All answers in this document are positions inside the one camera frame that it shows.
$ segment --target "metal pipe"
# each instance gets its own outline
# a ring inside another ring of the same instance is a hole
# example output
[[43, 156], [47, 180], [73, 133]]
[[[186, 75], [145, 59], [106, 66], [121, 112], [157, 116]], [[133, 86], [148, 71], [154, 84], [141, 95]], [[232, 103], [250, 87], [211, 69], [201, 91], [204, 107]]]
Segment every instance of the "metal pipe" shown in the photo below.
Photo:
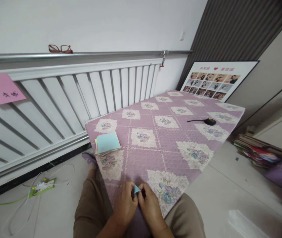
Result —
[[110, 51], [110, 52], [78, 52], [74, 54], [64, 54], [64, 53], [21, 53], [21, 54], [0, 54], [0, 61], [17, 61], [17, 60], [33, 60], [33, 59], [60, 59], [72, 57], [102, 57], [102, 56], [144, 56], [144, 55], [155, 55], [163, 56], [165, 55], [181, 55], [181, 54], [191, 54], [193, 51]]

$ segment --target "metal clip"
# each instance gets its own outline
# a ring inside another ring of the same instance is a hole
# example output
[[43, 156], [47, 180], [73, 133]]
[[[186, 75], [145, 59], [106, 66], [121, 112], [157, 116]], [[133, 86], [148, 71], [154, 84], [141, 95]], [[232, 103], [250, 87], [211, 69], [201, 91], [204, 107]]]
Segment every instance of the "metal clip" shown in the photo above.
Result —
[[162, 61], [162, 64], [160, 67], [164, 67], [164, 62], [165, 62], [165, 57], [166, 57], [166, 51], [163, 50], [163, 54], [161, 54], [161, 56], [163, 57], [163, 61]]

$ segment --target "photo board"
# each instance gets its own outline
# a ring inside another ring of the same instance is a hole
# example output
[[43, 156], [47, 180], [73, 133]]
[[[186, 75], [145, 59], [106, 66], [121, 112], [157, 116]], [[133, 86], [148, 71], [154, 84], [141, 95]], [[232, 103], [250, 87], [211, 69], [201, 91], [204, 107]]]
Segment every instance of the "photo board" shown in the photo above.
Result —
[[194, 62], [181, 91], [225, 102], [258, 63]]

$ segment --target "hand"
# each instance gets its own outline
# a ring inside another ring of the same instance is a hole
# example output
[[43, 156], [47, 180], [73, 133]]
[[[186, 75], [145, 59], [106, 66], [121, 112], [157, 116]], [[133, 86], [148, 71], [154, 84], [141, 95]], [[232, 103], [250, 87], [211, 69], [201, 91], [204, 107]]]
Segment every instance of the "hand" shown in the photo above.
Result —
[[164, 229], [168, 228], [168, 226], [162, 216], [157, 196], [147, 183], [140, 184], [139, 189], [141, 189], [142, 192], [145, 192], [146, 196], [143, 198], [142, 192], [138, 192], [138, 200], [145, 221], [153, 234], [160, 233]]
[[127, 181], [122, 184], [121, 193], [114, 205], [113, 217], [118, 226], [127, 228], [131, 223], [138, 206], [137, 195], [131, 196], [135, 184]]

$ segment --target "blue sticky note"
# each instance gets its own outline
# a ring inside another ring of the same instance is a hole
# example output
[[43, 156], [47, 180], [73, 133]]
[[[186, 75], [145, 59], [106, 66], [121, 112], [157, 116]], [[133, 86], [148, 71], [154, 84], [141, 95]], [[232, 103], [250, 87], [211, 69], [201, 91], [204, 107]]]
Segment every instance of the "blue sticky note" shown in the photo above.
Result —
[[103, 153], [108, 150], [121, 148], [117, 134], [115, 132], [97, 137], [98, 152]]
[[140, 189], [136, 185], [134, 185], [134, 194], [136, 194], [137, 192], [140, 192]]

